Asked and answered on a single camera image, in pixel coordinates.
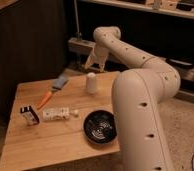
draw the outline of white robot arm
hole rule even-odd
[[[103,71],[109,53],[130,69],[115,79],[112,104],[126,171],[173,171],[157,104],[180,87],[178,72],[158,57],[120,39],[117,27],[98,27],[95,47],[85,68],[98,63]]]

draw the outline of cable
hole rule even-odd
[[[194,171],[194,153],[193,153],[193,156],[191,158],[191,170]]]

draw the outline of white paper cup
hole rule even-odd
[[[86,92],[90,94],[97,92],[97,78],[93,72],[86,75]]]

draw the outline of tiled floor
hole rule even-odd
[[[64,73],[67,75],[83,74],[71,69],[66,70]],[[159,111],[175,170],[190,171],[191,157],[194,153],[194,103],[173,98],[159,104]],[[0,154],[5,132],[5,128],[0,127]],[[123,171],[123,166],[120,153],[116,153],[35,170]]]

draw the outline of black object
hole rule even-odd
[[[21,107],[20,114],[26,119],[28,125],[37,125],[40,120],[31,106]]]
[[[117,135],[113,114],[105,110],[91,112],[84,121],[84,131],[92,142],[110,142]]]
[[[194,0],[180,0],[176,8],[183,11],[191,11],[194,8]]]
[[[172,66],[177,66],[177,67],[180,67],[182,69],[193,69],[194,68],[194,64],[182,64],[182,63],[179,63],[179,62],[175,62],[171,59],[166,59],[166,62]]]
[[[191,159],[191,170],[194,171],[194,153]]]

